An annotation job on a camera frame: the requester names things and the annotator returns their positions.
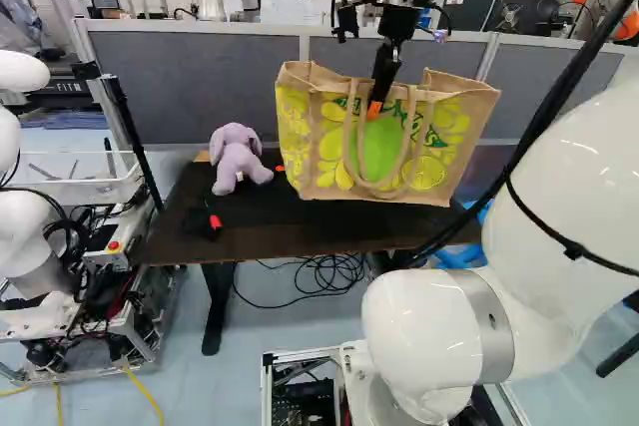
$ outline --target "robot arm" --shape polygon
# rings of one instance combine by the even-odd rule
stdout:
[[[510,175],[532,212],[605,261],[573,256],[502,188],[482,232],[488,266],[393,271],[368,288],[367,352],[410,417],[446,424],[474,384],[561,367],[595,319],[639,288],[637,96],[627,84],[577,107]]]
[[[38,59],[20,52],[0,50],[0,90],[31,92],[47,85],[49,69]],[[0,106],[0,174],[15,163],[20,148],[20,122]]]
[[[49,69],[38,59],[0,50],[0,89],[30,92],[47,85]],[[0,106],[0,174],[16,163],[20,149],[20,122]],[[27,297],[63,284],[58,258],[42,236],[49,204],[29,192],[0,191],[0,277],[9,278]],[[40,268],[42,274],[34,276]]]

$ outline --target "floor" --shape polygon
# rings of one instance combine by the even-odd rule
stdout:
[[[103,132],[29,132],[25,144],[32,150],[41,142],[73,150],[102,149]],[[178,167],[178,159],[156,157],[162,165]],[[170,188],[171,176],[163,180]],[[243,263],[237,282],[242,294],[255,302],[273,304],[295,297],[293,267],[269,271],[257,263]],[[331,346],[361,337],[359,302],[365,285],[338,298],[302,301],[276,311],[256,310],[238,298],[230,300],[228,326],[217,356],[200,353],[209,297],[197,266],[181,293],[176,321],[166,343],[161,371],[141,379],[162,406],[167,424],[260,424],[260,361],[264,351]],[[606,379],[594,374],[596,364],[639,329],[639,315],[615,306],[593,326],[573,361],[546,376],[511,385],[533,426],[634,425],[639,417],[635,400],[639,355]],[[20,345],[0,345],[0,360],[22,362]],[[0,379],[0,391],[11,385]],[[126,378],[109,378],[65,385],[62,388],[65,424],[137,424],[152,426],[157,418],[144,397]],[[52,388],[36,388],[0,399],[3,424],[55,424]]]

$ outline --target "stuffed elephant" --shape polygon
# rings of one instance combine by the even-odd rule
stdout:
[[[218,178],[213,194],[223,196],[236,187],[238,174],[246,174],[256,184],[270,182],[274,173],[263,167],[258,158],[262,143],[253,129],[242,124],[226,124],[211,135],[209,142],[211,165],[218,164]]]

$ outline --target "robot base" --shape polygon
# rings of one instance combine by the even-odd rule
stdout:
[[[407,414],[396,402],[390,389],[377,373],[368,354],[366,342],[363,340],[344,343],[339,348],[339,362],[343,383],[348,397],[348,406],[352,424],[375,426],[423,426]],[[500,424],[501,421],[492,416],[484,417],[470,400],[473,388],[455,388],[448,391],[435,391],[432,400],[435,405],[457,403],[461,413],[449,422],[439,425],[449,426],[487,426]]]

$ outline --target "cubicle divider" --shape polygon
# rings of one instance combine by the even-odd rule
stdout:
[[[103,72],[120,77],[149,150],[204,145],[215,128],[232,121],[276,142],[274,81],[282,62],[314,60],[345,75],[369,77],[380,40],[364,30],[360,39],[340,44],[328,27],[311,26],[85,19],[77,25]],[[485,80],[502,91],[460,185],[463,199],[476,197],[499,173],[581,44],[477,32],[454,32],[444,44],[417,32],[404,44],[400,82],[418,83],[427,67]],[[606,89],[620,65],[636,68],[638,58],[634,48],[606,45],[565,110]]]

